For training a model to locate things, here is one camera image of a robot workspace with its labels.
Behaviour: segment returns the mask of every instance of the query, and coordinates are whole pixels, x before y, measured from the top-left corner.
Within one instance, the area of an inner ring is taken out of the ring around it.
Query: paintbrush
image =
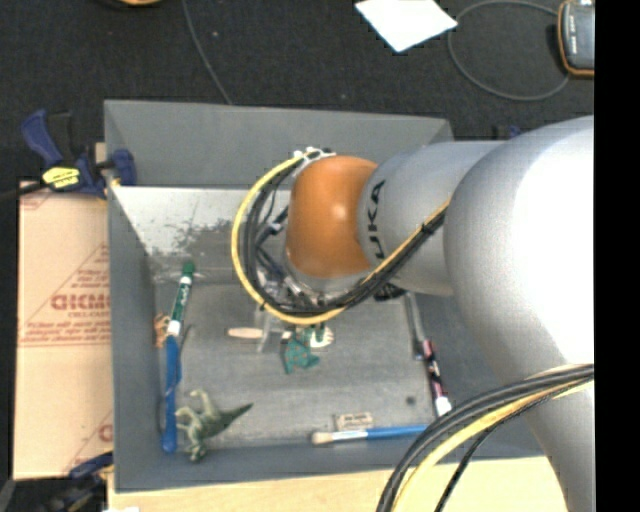
[[[396,427],[372,427],[362,430],[314,432],[311,436],[311,443],[314,445],[322,445],[338,441],[353,441],[357,439],[390,439],[394,437],[419,434],[426,428],[427,425],[421,423],[417,425],[401,425]]]

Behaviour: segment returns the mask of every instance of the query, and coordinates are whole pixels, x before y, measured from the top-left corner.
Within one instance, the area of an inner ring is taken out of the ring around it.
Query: black floor
[[[106,0],[3,0],[0,192],[39,175],[40,160],[19,130],[26,116],[70,110],[76,142],[91,143],[102,138],[106,98],[434,115],[448,119],[458,139],[504,137],[510,126],[528,131],[594,112],[592,79],[572,78],[536,101],[483,90],[456,67],[446,36],[394,54],[353,3],[163,0],[113,9]],[[455,18],[474,3],[440,5]],[[559,2],[538,4],[554,10]],[[451,42],[468,72],[509,95],[544,95],[565,80],[555,17],[542,10],[487,5],[460,20]],[[15,202],[0,204],[0,487],[10,475],[16,221]],[[33,510],[54,492],[30,485],[18,486],[11,510]]]

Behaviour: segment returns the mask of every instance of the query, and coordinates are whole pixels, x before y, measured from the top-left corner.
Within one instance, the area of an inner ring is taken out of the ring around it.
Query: white paper
[[[355,6],[396,52],[458,24],[433,0],[364,0]]]

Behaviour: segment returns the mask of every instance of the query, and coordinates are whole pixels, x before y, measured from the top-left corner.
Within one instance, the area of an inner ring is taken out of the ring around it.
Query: yellow cable
[[[471,437],[479,434],[483,430],[492,427],[500,420],[506,418],[512,413],[515,413],[527,405],[535,402],[536,400],[543,398],[545,396],[550,395],[560,389],[568,388],[567,391],[558,395],[556,398],[560,396],[567,396],[571,393],[576,393],[587,386],[593,385],[593,381],[587,382],[580,386],[575,386],[571,388],[572,383],[561,384],[557,386],[553,386],[544,391],[539,391],[537,393],[533,393],[532,395],[520,398],[515,400],[507,405],[504,405],[498,409],[494,409],[491,412],[485,414],[471,425],[460,429],[458,432],[453,434],[451,437],[447,438],[440,445],[438,445],[434,450],[427,455],[427,457],[418,465],[418,467],[413,471],[411,476],[406,480],[406,482],[400,488],[398,495],[396,497],[395,503],[393,505],[393,512],[402,512],[403,510],[409,510],[408,504],[412,503],[411,494],[415,492],[416,488],[420,487],[420,483],[426,478],[427,472],[433,466],[435,466],[443,457],[449,454],[456,447],[460,446],[466,440]]]
[[[267,304],[264,301],[264,299],[262,298],[262,296],[256,291],[256,289],[249,282],[249,279],[247,278],[247,275],[245,274],[245,272],[244,272],[244,270],[242,268],[242,263],[240,261],[240,256],[238,254],[238,245],[239,245],[238,242],[239,242],[239,235],[240,235],[240,227],[242,225],[242,219],[244,218],[244,215],[245,215],[247,209],[249,208],[249,205],[251,204],[251,201],[253,200],[253,198],[260,192],[260,190],[262,190],[262,188],[269,181],[271,181],[273,178],[275,178],[278,174],[280,174],[285,169],[288,169],[292,165],[296,165],[296,164],[302,162],[306,158],[306,156],[311,154],[312,152],[313,151],[309,151],[309,152],[304,153],[304,154],[302,154],[300,156],[294,156],[293,158],[290,158],[289,160],[286,160],[285,162],[282,162],[281,164],[277,165],[276,167],[274,167],[273,169],[268,171],[266,174],[264,174],[264,176],[262,176],[262,178],[260,178],[253,185],[253,187],[251,187],[251,189],[249,190],[248,194],[245,196],[244,200],[240,204],[240,207],[238,208],[238,211],[237,211],[236,216],[234,218],[233,226],[232,226],[232,229],[231,229],[231,261],[233,263],[233,268],[236,271],[236,274],[238,275],[238,279],[240,280],[240,283],[242,284],[244,289],[247,291],[249,296],[251,298],[253,298],[253,300],[255,300],[260,306],[264,307],[264,309],[266,311],[268,311],[269,313],[271,313],[273,316],[279,318],[280,320],[282,320],[284,322],[289,322],[289,323],[297,324],[297,325],[314,325],[314,324],[319,324],[321,322],[326,322],[327,320],[330,320],[331,318],[336,317],[337,315],[342,313],[347,308],[346,307],[340,307],[340,308],[336,308],[336,309],[332,309],[330,311],[327,311],[326,313],[322,313],[320,315],[315,315],[315,316],[311,316],[311,317],[288,315],[286,313],[282,313],[281,311],[278,311],[273,306]],[[383,270],[393,260],[393,258],[402,249],[404,249],[411,242],[411,240],[413,240],[414,237],[416,237],[418,234],[420,234],[420,232],[421,232],[421,230],[422,230],[422,228],[424,226],[429,224],[429,222],[431,222],[437,215],[442,213],[442,211],[444,211],[444,209],[447,208],[447,206],[449,206],[449,202],[450,201],[451,200],[448,199],[441,206],[439,206],[422,223],[422,225],[420,225],[420,227],[418,227],[411,234],[411,236],[409,238],[407,238],[398,248],[396,248],[395,251],[393,251],[393,253],[391,253],[391,255],[389,255],[382,263],[380,263],[375,268],[375,270],[373,272],[371,272],[365,278],[364,282],[369,281],[378,272]]]

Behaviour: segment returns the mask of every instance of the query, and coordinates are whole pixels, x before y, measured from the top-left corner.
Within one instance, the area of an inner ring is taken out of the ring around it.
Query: green toy dinosaur
[[[176,411],[178,418],[187,417],[187,423],[178,423],[178,428],[184,430],[191,441],[186,452],[192,462],[199,462],[207,453],[207,439],[217,436],[231,423],[247,412],[253,404],[244,405],[230,411],[221,411],[211,404],[209,395],[202,389],[191,392],[191,396],[199,396],[202,401],[202,412],[196,412],[189,406],[181,407]]]

